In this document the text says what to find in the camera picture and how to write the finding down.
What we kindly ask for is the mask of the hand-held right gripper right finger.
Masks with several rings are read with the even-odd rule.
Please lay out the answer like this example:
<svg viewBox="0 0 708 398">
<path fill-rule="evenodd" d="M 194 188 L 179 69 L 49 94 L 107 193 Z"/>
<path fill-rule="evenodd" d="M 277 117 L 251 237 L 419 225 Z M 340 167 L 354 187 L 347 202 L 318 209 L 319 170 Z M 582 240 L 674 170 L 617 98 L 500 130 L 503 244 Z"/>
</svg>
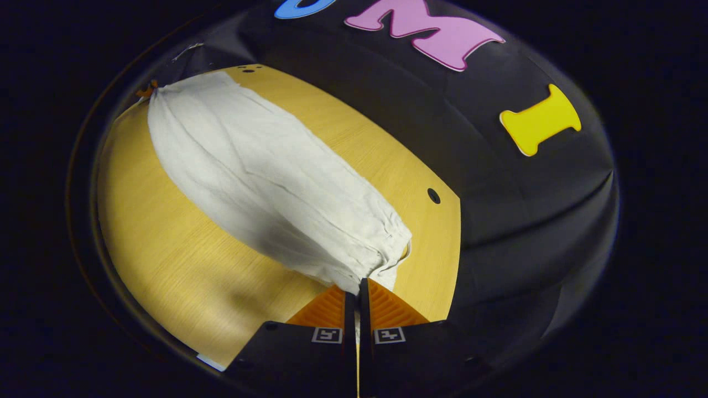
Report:
<svg viewBox="0 0 708 398">
<path fill-rule="evenodd" d="M 362 397 L 458 397 L 491 375 L 452 322 L 428 321 L 369 278 L 360 299 Z"/>
</svg>

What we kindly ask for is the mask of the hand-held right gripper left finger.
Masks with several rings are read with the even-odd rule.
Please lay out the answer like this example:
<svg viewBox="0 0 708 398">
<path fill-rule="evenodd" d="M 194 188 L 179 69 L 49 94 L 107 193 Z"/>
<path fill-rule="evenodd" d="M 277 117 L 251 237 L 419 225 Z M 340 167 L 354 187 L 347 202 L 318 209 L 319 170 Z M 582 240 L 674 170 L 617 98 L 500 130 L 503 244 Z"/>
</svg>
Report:
<svg viewBox="0 0 708 398">
<path fill-rule="evenodd" d="M 332 286 L 286 322 L 264 322 L 225 378 L 253 397 L 356 397 L 355 304 Z"/>
</svg>

